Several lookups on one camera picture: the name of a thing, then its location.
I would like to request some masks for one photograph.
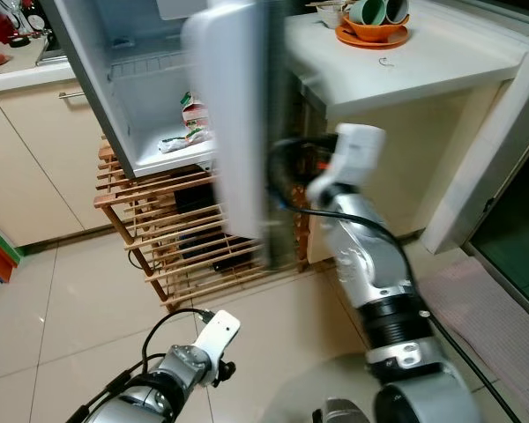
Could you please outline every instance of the floor mat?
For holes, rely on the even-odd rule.
[[[422,279],[420,291],[529,412],[529,315],[473,257]]]

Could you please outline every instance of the cabinet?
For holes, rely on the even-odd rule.
[[[497,83],[436,95],[358,115],[308,125],[312,135],[335,132],[341,122],[384,128],[386,141],[362,194],[374,205],[396,236],[424,229],[453,180],[498,94]],[[308,110],[308,121],[321,116]],[[308,260],[332,256],[324,241],[321,219],[309,220]]]
[[[1,109],[0,229],[15,246],[83,229]]]
[[[75,80],[0,93],[0,108],[84,229],[107,225],[93,208],[102,130]]]

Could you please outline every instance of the white floor tile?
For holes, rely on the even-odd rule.
[[[166,313],[159,304],[119,234],[60,247],[41,362],[145,330]]]
[[[435,328],[434,332],[441,341],[441,345],[443,346],[443,349],[451,360],[452,364],[455,365],[457,370],[463,376],[466,382],[466,386],[468,386],[470,390],[477,390],[478,388],[484,386],[484,383],[468,366],[468,364],[466,364],[466,361],[462,357],[460,357],[460,355],[455,351],[452,345],[444,339],[441,332]],[[472,349],[472,347],[454,332],[449,331],[449,334],[453,337],[455,341],[457,341],[457,344],[461,346],[462,350],[468,355],[468,357],[472,359],[472,361],[476,364],[476,366],[478,366],[480,371],[488,378],[488,380],[491,382],[495,382],[497,380],[497,377],[494,375],[494,372],[492,372],[492,370],[490,370],[490,368],[484,363],[484,361],[482,361],[482,359]]]
[[[27,423],[34,394],[35,367],[0,377],[0,423]]]
[[[254,293],[260,293],[299,278],[305,278],[312,273],[316,272],[312,269],[307,269],[306,271],[300,273],[295,268],[289,271],[271,272],[270,274],[267,274],[266,276],[257,280],[237,286],[232,286],[225,290],[218,291],[215,294],[205,295],[199,299],[195,298],[192,300],[192,303],[194,307],[197,308],[215,309],[221,304],[239,300]]]
[[[37,365],[55,253],[25,257],[0,285],[0,376]]]
[[[521,422],[529,423],[529,414],[503,382],[494,382],[494,386]],[[480,406],[485,423],[511,423],[511,419],[486,388],[475,392],[474,397]]]
[[[66,421],[113,377],[140,360],[141,345],[147,333],[148,330],[40,365],[32,423]],[[161,326],[148,352],[165,353],[173,344],[191,344],[195,339],[194,318],[188,314]],[[178,422],[211,421],[207,394],[205,390],[197,389],[185,405]]]
[[[320,274],[222,307],[241,330],[224,356],[237,372],[209,389],[214,423],[308,422],[337,395],[369,410],[377,385],[363,369],[364,346]]]

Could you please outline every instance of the orange bowl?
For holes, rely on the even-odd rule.
[[[363,24],[355,24],[354,22],[349,19],[349,15],[345,15],[343,17],[343,20],[351,26],[354,33],[356,33],[356,36],[359,37],[363,41],[368,42],[380,42],[380,41],[386,41],[388,37],[399,30],[399,28],[407,23],[409,20],[409,15],[406,16],[404,20],[402,20],[399,24],[393,25],[393,24],[384,24],[384,25],[363,25]]]

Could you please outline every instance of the electrical cable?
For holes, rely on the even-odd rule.
[[[149,357],[147,357],[147,361],[158,359],[161,357],[164,357],[166,354],[163,352],[158,352],[156,354],[151,354]],[[124,370],[121,374],[116,376],[110,383],[106,385],[106,388],[104,388],[101,392],[99,392],[96,396],[94,396],[90,401],[88,401],[86,404],[81,405],[73,414],[69,417],[67,420],[67,423],[80,423],[84,421],[88,416],[94,414],[100,407],[102,407],[107,401],[110,399],[116,397],[120,393],[123,392],[123,389],[125,388],[125,384],[131,379],[131,373],[133,373],[135,370],[138,369],[139,366],[143,364],[143,360],[137,362],[127,370]],[[104,397],[106,394],[108,394],[105,398],[103,398],[99,404],[97,404],[91,411],[90,407],[98,402],[102,397]]]
[[[346,213],[339,213],[336,211],[321,211],[321,210],[312,210],[312,209],[304,209],[300,207],[296,207],[295,205],[291,204],[290,201],[283,195],[281,189],[275,184],[274,177],[272,175],[272,166],[271,163],[275,162],[274,155],[279,152],[280,147],[286,148],[290,145],[296,145],[296,144],[304,144],[304,142],[310,143],[311,141],[304,141],[301,139],[294,139],[294,140],[284,140],[284,142],[280,142],[280,144],[275,145],[271,152],[269,153],[268,157],[268,168],[267,168],[267,177],[268,177],[268,183],[269,183],[269,192],[273,197],[276,197],[277,200],[280,203],[280,206],[296,213],[303,213],[308,215],[314,215],[314,216],[320,216],[325,218],[334,218],[334,219],[340,219],[340,220],[347,220],[353,223],[357,223],[359,225],[363,225],[367,227],[368,229],[371,229],[379,234],[381,234],[383,237],[387,238],[398,250],[401,257],[404,259],[404,264],[406,266],[406,275],[409,279],[409,281],[412,283],[412,286],[417,290],[417,283],[414,278],[414,271],[412,268],[412,265],[407,258],[407,254],[404,251],[401,243],[399,242],[398,238],[394,234],[392,234],[388,229],[386,229],[384,226],[380,225],[379,223],[370,220],[365,219],[360,216],[354,216],[352,214],[346,214]],[[473,362],[473,360],[464,352],[462,347],[455,341],[449,332],[444,328],[444,326],[437,320],[435,314],[430,310],[428,307],[428,304],[422,299],[422,297],[419,295],[421,304],[423,307],[429,312],[429,320],[437,327],[437,329],[441,332],[443,337],[451,344],[453,349],[460,355],[460,357],[468,364],[468,367],[470,367],[474,373],[478,376],[478,378],[484,383],[484,386],[490,391],[492,396],[495,398],[495,400],[498,402],[498,404],[503,408],[505,413],[510,417],[511,421],[513,423],[521,423],[521,420],[517,417],[515,412],[510,408],[510,406],[505,402],[505,400],[502,398],[500,393],[495,389],[492,382],[481,372],[481,370],[478,368],[476,363]]]
[[[141,368],[141,373],[147,373],[147,347],[149,346],[151,338],[164,322],[166,322],[171,317],[174,317],[175,315],[180,315],[181,313],[197,313],[201,316],[202,321],[204,323],[208,323],[215,316],[215,313],[213,313],[212,311],[202,310],[200,308],[179,308],[178,310],[175,310],[165,315],[162,319],[157,322],[157,324],[153,326],[149,334],[146,336],[145,341],[143,342],[143,346],[141,347],[141,363],[143,365]]]
[[[136,269],[140,269],[141,271],[143,270],[143,268],[141,266],[139,266],[138,264],[135,264],[133,263],[133,261],[131,260],[131,250],[129,250],[127,252],[127,260],[130,262],[130,264],[135,267]]]

